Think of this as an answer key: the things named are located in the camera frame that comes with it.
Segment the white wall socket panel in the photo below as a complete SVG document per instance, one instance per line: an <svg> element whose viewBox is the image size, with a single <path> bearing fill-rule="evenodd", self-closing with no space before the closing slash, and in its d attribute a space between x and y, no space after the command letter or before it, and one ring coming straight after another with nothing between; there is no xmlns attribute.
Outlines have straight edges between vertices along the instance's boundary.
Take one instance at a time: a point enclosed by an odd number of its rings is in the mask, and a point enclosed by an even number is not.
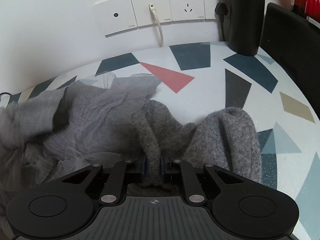
<svg viewBox="0 0 320 240"><path fill-rule="evenodd" d="M107 0L92 7L104 36L157 23L214 20L226 0Z"/></svg>

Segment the black bottle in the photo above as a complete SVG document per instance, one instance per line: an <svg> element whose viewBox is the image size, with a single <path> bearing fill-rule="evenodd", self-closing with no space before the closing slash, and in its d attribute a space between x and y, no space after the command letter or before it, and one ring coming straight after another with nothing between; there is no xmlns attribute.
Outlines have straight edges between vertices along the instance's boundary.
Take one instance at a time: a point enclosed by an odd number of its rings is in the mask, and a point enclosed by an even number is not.
<svg viewBox="0 0 320 240"><path fill-rule="evenodd" d="M265 0L229 0L229 6L229 48L241 55L256 55L263 29Z"/></svg>

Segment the grey knit sweater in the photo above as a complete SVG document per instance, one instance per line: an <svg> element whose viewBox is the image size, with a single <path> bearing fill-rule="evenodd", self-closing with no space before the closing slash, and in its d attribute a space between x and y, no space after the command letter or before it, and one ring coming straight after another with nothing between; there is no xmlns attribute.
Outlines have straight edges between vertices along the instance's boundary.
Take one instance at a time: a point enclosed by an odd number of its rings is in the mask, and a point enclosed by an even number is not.
<svg viewBox="0 0 320 240"><path fill-rule="evenodd" d="M132 196L172 196L178 188L159 175L161 154L187 161L196 168L214 164L261 182L262 164L255 125L244 110L228 107L210 113L200 124L180 124L168 108L154 100L131 115L129 135L135 153L147 159L143 183L128 186Z"/></svg>

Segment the black power plug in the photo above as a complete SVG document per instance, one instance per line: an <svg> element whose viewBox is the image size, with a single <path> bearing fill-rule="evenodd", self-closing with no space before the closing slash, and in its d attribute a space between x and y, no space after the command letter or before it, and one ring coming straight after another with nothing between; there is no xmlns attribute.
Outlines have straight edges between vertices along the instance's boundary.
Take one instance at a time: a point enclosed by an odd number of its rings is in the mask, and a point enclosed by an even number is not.
<svg viewBox="0 0 320 240"><path fill-rule="evenodd" d="M223 2L217 3L215 7L215 13L219 17L222 40L225 41L226 39L225 39L225 31L224 31L224 19L225 19L225 16L228 15L227 5Z"/></svg>

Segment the grey sheer scarf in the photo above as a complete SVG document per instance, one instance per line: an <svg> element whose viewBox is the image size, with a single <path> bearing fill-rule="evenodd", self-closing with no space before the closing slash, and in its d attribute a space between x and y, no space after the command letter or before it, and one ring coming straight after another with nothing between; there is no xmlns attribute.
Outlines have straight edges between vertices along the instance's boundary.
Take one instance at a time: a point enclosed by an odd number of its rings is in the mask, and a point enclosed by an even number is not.
<svg viewBox="0 0 320 240"><path fill-rule="evenodd" d="M157 179L155 139L139 146L142 108L160 80L150 74L111 76L107 88L76 81L1 109L1 235L14 236L6 216L22 190L93 163L110 167L144 151L148 180Z"/></svg>

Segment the red packaging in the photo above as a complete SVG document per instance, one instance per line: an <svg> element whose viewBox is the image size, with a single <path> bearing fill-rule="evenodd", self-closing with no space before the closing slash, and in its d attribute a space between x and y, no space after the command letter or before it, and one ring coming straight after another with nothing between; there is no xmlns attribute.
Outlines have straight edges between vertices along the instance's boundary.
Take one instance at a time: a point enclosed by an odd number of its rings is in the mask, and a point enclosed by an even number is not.
<svg viewBox="0 0 320 240"><path fill-rule="evenodd" d="M319 14L319 0L291 0L291 11L307 18Z"/></svg>

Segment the geometric patterned tablecloth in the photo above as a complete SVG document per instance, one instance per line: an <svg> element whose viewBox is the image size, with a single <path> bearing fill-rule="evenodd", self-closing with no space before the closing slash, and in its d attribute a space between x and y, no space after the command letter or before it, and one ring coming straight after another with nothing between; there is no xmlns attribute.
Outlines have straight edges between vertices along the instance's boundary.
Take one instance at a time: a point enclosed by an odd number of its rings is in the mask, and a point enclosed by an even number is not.
<svg viewBox="0 0 320 240"><path fill-rule="evenodd" d="M245 57L223 42L204 42L126 53L6 95L1 105L78 80L107 88L135 74L161 80L153 99L182 124L200 122L226 107L246 111L259 138L263 184L298 204L297 238L319 239L319 118L298 86L263 50Z"/></svg>

